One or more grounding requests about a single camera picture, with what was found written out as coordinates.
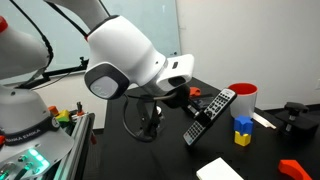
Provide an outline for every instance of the yellow block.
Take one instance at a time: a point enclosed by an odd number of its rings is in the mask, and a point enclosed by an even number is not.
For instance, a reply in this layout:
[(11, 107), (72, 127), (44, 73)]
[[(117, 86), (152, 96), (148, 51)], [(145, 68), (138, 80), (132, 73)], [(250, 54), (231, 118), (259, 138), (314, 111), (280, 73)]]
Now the yellow block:
[(239, 144), (241, 146), (246, 146), (250, 143), (251, 141), (251, 135), (249, 134), (244, 134), (243, 136), (240, 135), (238, 131), (235, 131), (234, 133), (234, 142), (236, 144)]
[(57, 121), (59, 122), (69, 122), (69, 111), (68, 110), (62, 110), (59, 112), (59, 115), (56, 116)]

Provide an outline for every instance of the white cup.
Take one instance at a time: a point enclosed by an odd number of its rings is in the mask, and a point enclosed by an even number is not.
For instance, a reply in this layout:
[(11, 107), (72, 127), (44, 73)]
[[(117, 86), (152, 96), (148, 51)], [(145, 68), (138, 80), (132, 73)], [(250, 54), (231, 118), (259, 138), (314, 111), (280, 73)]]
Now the white cup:
[(233, 118), (240, 115), (253, 117), (256, 105), (258, 88), (250, 83), (236, 83), (229, 86), (229, 89), (237, 93), (237, 98), (230, 105), (230, 112)]

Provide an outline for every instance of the black remote control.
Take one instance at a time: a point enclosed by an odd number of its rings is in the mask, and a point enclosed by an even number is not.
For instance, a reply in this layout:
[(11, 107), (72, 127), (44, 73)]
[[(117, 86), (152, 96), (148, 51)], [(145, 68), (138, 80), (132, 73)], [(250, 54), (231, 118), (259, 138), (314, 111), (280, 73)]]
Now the black remote control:
[(210, 105), (195, 117), (196, 121), (184, 133), (183, 138), (187, 144), (189, 146), (194, 145), (236, 97), (237, 94), (234, 91), (223, 89)]

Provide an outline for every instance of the whiteboard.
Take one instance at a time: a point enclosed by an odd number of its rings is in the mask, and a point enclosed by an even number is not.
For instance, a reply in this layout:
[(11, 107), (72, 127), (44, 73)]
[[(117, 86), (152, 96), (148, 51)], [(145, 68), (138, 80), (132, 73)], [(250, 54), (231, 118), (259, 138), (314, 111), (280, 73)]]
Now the whiteboard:
[[(175, 0), (102, 0), (111, 15), (122, 15), (137, 26), (166, 57), (181, 54)], [(16, 0), (47, 36), (54, 51), (54, 59), (47, 71), (80, 65), (80, 57), (90, 58), (90, 50), (83, 36), (62, 16), (42, 0)], [(63, 12), (86, 32), (89, 29), (73, 12)], [(31, 34), (41, 40), (29, 21), (8, 1), (2, 1), (0, 15), (15, 30)], [(0, 84), (23, 82), (33, 73), (1, 80)]]

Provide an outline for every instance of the black table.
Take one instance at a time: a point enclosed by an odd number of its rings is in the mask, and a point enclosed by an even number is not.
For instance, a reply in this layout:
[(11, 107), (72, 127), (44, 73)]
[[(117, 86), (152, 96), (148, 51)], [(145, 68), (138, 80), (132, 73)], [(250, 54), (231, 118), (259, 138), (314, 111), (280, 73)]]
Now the black table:
[[(202, 94), (217, 95), (220, 91), (193, 79), (189, 86), (199, 87)], [(140, 88), (127, 92), (140, 95)], [(241, 177), (253, 180), (291, 179), (278, 171), (281, 159), (295, 159), (314, 179), (320, 179), (320, 132), (303, 142), (281, 136), (277, 130), (264, 128), (254, 121), (251, 143), (242, 147), (234, 143), (233, 119), (229, 109), (189, 148), (183, 134), (194, 122), (182, 109), (158, 105), (165, 116), (164, 129), (152, 143), (138, 142), (127, 134), (122, 124), (125, 98), (108, 101), (104, 144), (102, 150), (102, 179), (113, 180), (196, 180), (196, 171), (222, 157)], [(128, 125), (140, 127), (136, 100), (130, 99), (127, 109)], [(281, 123), (270, 114), (256, 109), (276, 126)]]

